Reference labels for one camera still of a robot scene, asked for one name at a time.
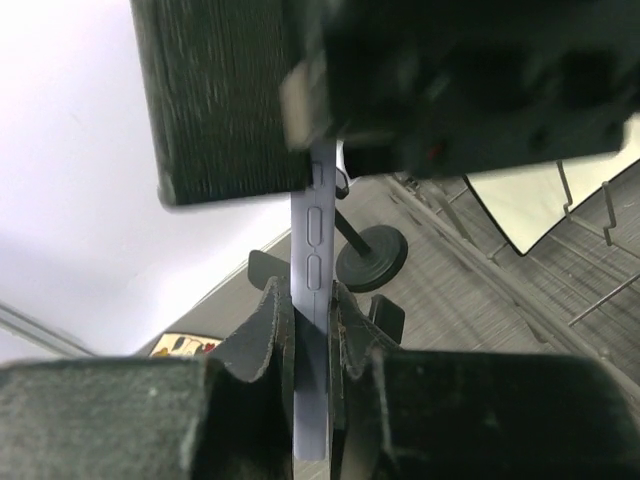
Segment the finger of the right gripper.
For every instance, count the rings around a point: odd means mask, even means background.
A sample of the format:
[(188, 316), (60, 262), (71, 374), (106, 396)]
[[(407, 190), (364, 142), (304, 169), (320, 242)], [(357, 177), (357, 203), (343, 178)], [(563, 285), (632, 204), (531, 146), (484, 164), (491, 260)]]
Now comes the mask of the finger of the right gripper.
[(303, 190), (280, 86), (302, 58), (302, 1), (137, 0), (131, 10), (167, 206)]

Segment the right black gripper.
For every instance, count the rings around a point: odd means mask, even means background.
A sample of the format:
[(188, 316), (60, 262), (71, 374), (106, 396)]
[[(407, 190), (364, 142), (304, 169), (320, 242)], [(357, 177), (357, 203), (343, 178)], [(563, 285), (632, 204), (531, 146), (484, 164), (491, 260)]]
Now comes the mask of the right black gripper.
[(292, 149), (365, 175), (457, 176), (614, 153), (639, 110), (635, 1), (291, 1)]

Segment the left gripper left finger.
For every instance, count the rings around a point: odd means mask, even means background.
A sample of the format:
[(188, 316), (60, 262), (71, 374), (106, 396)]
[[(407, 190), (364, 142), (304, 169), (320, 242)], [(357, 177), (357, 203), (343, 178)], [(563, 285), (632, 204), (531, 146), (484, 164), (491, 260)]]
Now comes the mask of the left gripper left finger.
[(5, 479), (289, 479), (294, 312), (285, 280), (212, 352), (1, 370)]

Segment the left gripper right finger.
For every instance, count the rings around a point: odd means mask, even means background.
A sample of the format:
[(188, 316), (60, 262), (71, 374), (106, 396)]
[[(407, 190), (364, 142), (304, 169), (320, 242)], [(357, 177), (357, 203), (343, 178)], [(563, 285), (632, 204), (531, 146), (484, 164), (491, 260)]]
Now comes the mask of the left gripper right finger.
[(330, 314), (334, 479), (635, 479), (613, 378), (575, 356), (406, 350), (342, 285)]

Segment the purple-cased phone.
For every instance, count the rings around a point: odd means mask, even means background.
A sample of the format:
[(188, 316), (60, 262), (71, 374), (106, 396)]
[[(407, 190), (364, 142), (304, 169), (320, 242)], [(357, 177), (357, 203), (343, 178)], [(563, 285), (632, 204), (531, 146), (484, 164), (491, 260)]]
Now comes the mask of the purple-cased phone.
[(336, 143), (314, 144), (310, 150), (312, 184), (291, 195), (293, 453), (302, 461), (321, 461), (326, 456), (337, 151)]

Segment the white folding phone stand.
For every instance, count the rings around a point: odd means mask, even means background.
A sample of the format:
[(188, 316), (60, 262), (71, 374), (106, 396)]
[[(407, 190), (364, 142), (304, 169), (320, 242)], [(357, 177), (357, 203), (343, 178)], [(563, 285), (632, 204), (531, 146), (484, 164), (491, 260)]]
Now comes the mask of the white folding phone stand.
[(405, 311), (384, 295), (374, 295), (368, 313), (369, 319), (395, 343), (402, 341)]

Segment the wooden-base grey phone stand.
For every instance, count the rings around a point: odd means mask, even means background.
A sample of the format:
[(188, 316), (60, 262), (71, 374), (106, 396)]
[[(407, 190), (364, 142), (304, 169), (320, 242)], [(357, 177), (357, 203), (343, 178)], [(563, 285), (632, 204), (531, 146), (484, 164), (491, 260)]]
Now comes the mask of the wooden-base grey phone stand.
[(289, 278), (290, 264), (261, 250), (252, 250), (247, 263), (247, 277), (253, 287), (264, 290), (272, 277)]

